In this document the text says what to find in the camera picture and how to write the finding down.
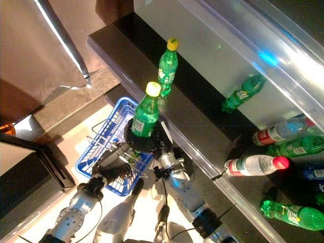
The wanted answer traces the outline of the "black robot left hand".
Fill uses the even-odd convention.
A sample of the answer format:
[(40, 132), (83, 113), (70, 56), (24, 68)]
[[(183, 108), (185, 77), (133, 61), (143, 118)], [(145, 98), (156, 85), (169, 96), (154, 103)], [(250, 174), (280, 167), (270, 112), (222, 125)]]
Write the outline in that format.
[(129, 178), (133, 175), (132, 167), (126, 159), (130, 146), (124, 143), (113, 143), (111, 150), (106, 150), (92, 167), (92, 178), (102, 178), (107, 185), (118, 178)]

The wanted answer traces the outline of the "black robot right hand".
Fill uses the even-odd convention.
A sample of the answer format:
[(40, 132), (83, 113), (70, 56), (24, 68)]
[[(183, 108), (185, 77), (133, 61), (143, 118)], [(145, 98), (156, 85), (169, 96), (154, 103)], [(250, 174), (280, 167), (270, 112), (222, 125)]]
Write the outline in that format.
[(130, 119), (124, 129), (126, 143), (136, 151), (150, 153), (155, 159), (163, 154), (173, 152), (173, 140), (164, 121), (157, 121), (150, 137), (139, 137), (132, 133), (132, 122)]

